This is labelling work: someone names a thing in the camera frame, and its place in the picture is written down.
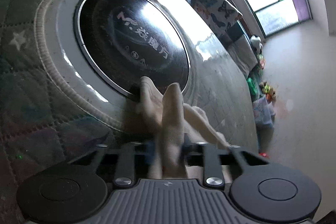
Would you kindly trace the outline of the cream beige garment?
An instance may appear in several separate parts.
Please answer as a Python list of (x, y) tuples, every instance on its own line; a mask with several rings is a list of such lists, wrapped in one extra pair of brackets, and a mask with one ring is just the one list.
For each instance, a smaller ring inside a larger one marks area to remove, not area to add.
[(180, 179), (201, 178), (201, 167), (187, 166), (181, 158), (184, 137), (193, 143), (205, 142), (219, 149), (231, 145), (224, 135), (209, 123), (206, 113), (197, 106), (183, 102), (179, 84), (168, 86), (164, 94), (149, 77), (142, 77), (138, 112), (150, 133), (154, 135), (154, 160), (149, 178)]

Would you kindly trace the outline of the clear plastic storage box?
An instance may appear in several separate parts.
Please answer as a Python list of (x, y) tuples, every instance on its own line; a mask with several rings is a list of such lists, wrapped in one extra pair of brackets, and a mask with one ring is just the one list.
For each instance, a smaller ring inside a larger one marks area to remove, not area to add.
[(252, 107), (257, 127), (273, 127), (275, 111), (273, 105), (267, 101), (266, 96), (253, 101)]

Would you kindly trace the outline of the grey quilted star table cover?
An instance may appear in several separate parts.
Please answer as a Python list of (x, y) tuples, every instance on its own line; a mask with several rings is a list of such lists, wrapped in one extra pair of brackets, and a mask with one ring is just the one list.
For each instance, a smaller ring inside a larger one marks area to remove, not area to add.
[[(34, 38), (42, 0), (1, 0), (1, 223), (23, 223), (16, 191), (25, 178), (98, 143), (144, 140), (131, 124), (136, 104), (106, 86), (74, 38), (51, 44), (63, 80), (86, 106), (45, 71)], [(227, 50), (185, 0), (152, 0), (173, 20), (187, 48), (191, 74), (184, 101), (206, 112), (230, 144), (258, 150), (248, 86)]]

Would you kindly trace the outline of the colourful plush toys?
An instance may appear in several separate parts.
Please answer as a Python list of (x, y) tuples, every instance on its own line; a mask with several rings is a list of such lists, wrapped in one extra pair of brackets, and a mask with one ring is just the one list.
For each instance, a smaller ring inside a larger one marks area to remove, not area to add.
[[(265, 58), (263, 54), (257, 54), (257, 59), (259, 62), (259, 68), (261, 70), (261, 73), (263, 73), (263, 70), (265, 68)], [(268, 103), (272, 103), (276, 100), (276, 91), (272, 86), (270, 86), (270, 84), (268, 84), (267, 81), (261, 80), (261, 82), (259, 83), (259, 88), (261, 89), (262, 94), (265, 95)]]

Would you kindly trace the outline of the grey plain cushion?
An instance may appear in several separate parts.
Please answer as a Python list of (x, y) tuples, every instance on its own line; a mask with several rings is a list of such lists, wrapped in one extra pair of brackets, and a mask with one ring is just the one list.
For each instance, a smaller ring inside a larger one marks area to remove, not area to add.
[(247, 79), (252, 69), (257, 65), (257, 58), (247, 37), (240, 36), (228, 47), (227, 51)]

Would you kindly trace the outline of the black round induction cooktop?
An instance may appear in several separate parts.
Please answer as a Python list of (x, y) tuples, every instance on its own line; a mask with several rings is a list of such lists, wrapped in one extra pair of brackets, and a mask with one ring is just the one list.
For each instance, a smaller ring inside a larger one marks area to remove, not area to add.
[(186, 46), (171, 20), (149, 0), (80, 0), (73, 16), (77, 44), (93, 71), (113, 90), (139, 101), (149, 77), (164, 93), (184, 90), (190, 74)]

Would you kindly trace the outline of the black white plush toy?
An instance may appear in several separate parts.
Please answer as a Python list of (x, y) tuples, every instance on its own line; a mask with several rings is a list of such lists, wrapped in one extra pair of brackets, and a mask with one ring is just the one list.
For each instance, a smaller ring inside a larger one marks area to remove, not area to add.
[(261, 43), (260, 36), (252, 35), (250, 38), (250, 43), (257, 54), (262, 54), (263, 44)]

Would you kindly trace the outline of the upright butterfly cushion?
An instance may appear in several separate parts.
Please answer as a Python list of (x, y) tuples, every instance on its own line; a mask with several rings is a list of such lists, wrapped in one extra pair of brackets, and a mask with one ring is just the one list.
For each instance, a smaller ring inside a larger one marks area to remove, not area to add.
[(193, 0), (193, 8), (218, 38), (243, 17), (227, 0)]

